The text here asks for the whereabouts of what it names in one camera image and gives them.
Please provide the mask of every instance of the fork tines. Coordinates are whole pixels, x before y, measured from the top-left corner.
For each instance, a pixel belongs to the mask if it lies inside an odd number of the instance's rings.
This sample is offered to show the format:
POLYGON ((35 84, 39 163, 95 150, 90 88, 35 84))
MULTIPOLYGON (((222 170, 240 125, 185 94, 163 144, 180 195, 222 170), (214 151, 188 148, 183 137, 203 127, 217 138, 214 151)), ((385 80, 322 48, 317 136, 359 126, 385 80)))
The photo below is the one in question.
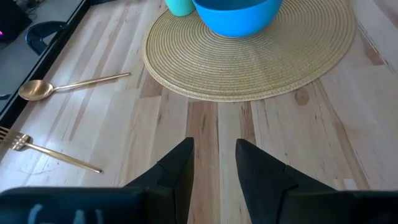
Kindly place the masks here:
POLYGON ((19 133, 0 126, 0 145, 11 146, 19 138, 19 133))

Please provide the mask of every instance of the gold spoon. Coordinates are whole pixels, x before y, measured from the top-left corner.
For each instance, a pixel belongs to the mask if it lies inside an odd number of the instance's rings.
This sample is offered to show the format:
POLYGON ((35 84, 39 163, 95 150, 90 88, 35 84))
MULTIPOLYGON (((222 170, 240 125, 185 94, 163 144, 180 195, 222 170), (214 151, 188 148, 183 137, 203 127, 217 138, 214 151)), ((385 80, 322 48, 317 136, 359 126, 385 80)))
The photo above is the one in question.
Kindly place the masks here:
POLYGON ((31 101, 42 100, 50 96, 54 91, 57 90, 61 90, 64 88, 76 88, 83 85, 89 85, 92 83, 103 82, 114 78, 124 77, 127 75, 130 75, 130 73, 128 72, 119 75, 112 75, 110 77, 95 78, 92 80, 85 80, 58 87, 54 87, 53 85, 51 85, 51 83, 47 83, 43 80, 32 80, 19 87, 18 94, 20 97, 22 97, 25 100, 31 100, 31 101))

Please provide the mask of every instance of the wooden table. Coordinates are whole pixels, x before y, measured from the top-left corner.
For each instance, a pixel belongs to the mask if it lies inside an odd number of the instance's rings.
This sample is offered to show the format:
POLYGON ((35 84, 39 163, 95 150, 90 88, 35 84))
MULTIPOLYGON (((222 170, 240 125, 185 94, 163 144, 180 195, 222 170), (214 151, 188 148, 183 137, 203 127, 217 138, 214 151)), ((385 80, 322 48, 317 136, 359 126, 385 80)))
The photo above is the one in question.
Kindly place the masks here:
POLYGON ((337 66, 296 91, 245 103, 189 99, 148 74, 142 41, 163 1, 92 7, 46 80, 132 75, 29 103, 13 128, 104 173, 33 150, 3 151, 0 190, 123 186, 185 136, 196 147, 190 223, 250 222, 236 171, 237 138, 336 189, 397 189, 398 8, 394 0, 352 3, 359 29, 337 66))

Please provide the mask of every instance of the spoon bowl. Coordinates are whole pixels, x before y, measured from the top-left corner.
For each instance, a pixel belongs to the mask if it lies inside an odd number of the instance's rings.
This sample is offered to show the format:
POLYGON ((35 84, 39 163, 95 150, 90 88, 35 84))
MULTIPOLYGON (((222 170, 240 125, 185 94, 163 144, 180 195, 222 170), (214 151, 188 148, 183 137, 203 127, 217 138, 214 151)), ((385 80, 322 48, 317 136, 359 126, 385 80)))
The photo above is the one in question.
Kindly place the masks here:
POLYGON ((23 84, 18 94, 25 100, 35 101, 42 100, 54 92, 54 86, 43 80, 32 80, 23 84))

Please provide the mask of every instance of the round placemat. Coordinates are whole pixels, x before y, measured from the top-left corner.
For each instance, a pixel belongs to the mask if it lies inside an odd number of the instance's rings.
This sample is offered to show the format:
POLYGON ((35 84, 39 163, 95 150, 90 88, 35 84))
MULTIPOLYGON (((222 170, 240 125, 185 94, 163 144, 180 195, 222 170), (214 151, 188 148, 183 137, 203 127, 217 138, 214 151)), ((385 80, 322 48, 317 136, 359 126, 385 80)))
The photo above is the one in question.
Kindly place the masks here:
POLYGON ((285 0, 271 25, 237 39, 212 32, 196 12, 166 11, 144 41, 144 62, 160 84, 185 96, 258 100, 324 74, 347 52, 354 32, 346 0, 285 0))

